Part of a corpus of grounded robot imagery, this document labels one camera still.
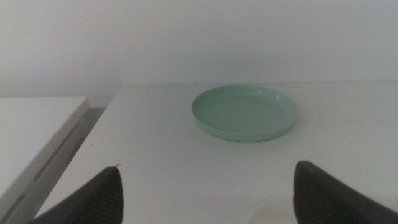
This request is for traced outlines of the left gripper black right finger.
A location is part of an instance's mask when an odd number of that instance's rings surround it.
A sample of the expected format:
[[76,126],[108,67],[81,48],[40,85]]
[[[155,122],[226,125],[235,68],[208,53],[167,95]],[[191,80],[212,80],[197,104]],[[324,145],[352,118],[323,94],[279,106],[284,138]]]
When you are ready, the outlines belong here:
[[298,223],[397,224],[397,212],[352,189],[310,161],[295,166],[293,208]]

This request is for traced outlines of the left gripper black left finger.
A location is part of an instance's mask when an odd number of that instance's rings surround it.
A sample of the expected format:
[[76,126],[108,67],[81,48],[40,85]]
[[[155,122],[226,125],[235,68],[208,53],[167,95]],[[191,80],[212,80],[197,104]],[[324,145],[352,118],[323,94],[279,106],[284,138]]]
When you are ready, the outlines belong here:
[[121,224],[124,197],[121,174],[107,167],[73,194],[33,219],[33,224]]

